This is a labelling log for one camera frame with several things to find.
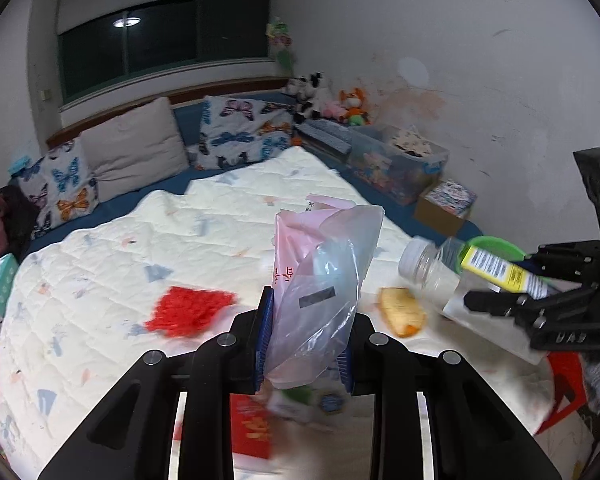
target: bottle cap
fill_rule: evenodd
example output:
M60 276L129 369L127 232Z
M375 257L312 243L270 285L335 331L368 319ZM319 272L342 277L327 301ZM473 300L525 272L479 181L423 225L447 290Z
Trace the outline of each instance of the bottle cap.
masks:
M403 278L410 280L410 282L414 282L420 257L422 256L422 253L431 245L434 245L431 240L414 236L404 248L404 252L400 257L400 262L398 263L398 273Z

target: blue gripper pad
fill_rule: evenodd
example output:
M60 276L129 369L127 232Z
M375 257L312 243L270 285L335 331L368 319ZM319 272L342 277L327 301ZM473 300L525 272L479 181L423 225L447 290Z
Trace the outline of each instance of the blue gripper pad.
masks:
M347 344L347 347L336 359L338 363L338 371L340 372L340 382L344 384L344 387L348 394L353 391L353 375L351 372L351 348Z
M267 349L269 348L269 341L271 340L271 332L273 330L273 289L269 290L269 294L264 298L264 315L256 342L256 391L260 389L264 380L264 362L267 358Z

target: white wall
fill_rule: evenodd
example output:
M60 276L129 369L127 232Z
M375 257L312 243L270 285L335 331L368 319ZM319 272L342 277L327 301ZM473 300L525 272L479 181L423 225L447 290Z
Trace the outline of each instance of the white wall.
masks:
M41 146L62 128L58 112L62 105L62 91L58 69L57 13L58 0L32 1L27 40L27 81ZM41 98L40 92L43 90L50 91L50 99Z
M27 35L33 0L11 0L0 15L0 187L23 155L40 157L27 84Z
M571 152L600 146L600 19L587 0L273 0L298 73L362 86L478 193L472 219L532 250L599 237Z

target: wooden headboard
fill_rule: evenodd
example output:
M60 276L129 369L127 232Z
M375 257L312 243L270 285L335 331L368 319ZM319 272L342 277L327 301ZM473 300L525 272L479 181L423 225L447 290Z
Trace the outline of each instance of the wooden headboard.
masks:
M137 101L112 108L111 110L106 110L93 117L88 117L75 124L72 124L71 126L67 126L58 133L49 137L46 140L46 145L49 147L49 149L60 146L60 144L67 142L68 140L75 139L75 137L79 136L84 130L93 128L98 124L102 124L103 122L108 121L113 117L117 117L118 115L122 115L133 108L145 105L153 101L155 98L163 95L169 98L169 101L172 105L176 105L189 101L195 101L196 99L202 99L205 95L231 95L244 92L278 90L285 84L286 78L281 77L238 79L195 86L181 90L174 90L172 92L165 92L163 94L144 97L142 99L138 99Z

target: orange fox plush toy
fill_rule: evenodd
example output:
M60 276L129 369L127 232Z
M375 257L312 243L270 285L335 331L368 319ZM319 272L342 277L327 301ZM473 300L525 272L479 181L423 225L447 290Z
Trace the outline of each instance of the orange fox plush toy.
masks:
M340 90L340 102L347 109L347 121L350 126L369 124L365 110L365 92L362 88L354 88L353 92L346 93Z

